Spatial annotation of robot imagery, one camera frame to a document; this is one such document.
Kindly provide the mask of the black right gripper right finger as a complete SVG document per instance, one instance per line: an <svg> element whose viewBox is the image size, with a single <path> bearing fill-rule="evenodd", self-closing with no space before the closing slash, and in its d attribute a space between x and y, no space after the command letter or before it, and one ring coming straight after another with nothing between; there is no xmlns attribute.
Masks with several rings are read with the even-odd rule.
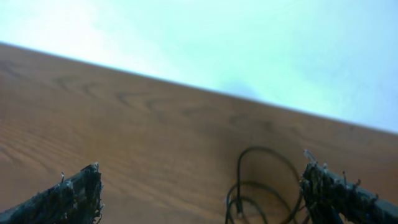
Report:
<svg viewBox="0 0 398 224"><path fill-rule="evenodd" d="M361 181L347 181L318 163L307 149L308 164L302 174L300 190L312 223L397 224L397 205L360 187Z"/></svg>

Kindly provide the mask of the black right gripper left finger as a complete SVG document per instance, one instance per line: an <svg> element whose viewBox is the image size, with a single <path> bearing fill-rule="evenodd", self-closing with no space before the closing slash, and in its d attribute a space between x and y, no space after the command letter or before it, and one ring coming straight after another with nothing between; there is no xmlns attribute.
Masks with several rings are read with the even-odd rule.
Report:
<svg viewBox="0 0 398 224"><path fill-rule="evenodd" d="M99 223L102 219L101 172L95 162L68 179L1 212L1 224Z"/></svg>

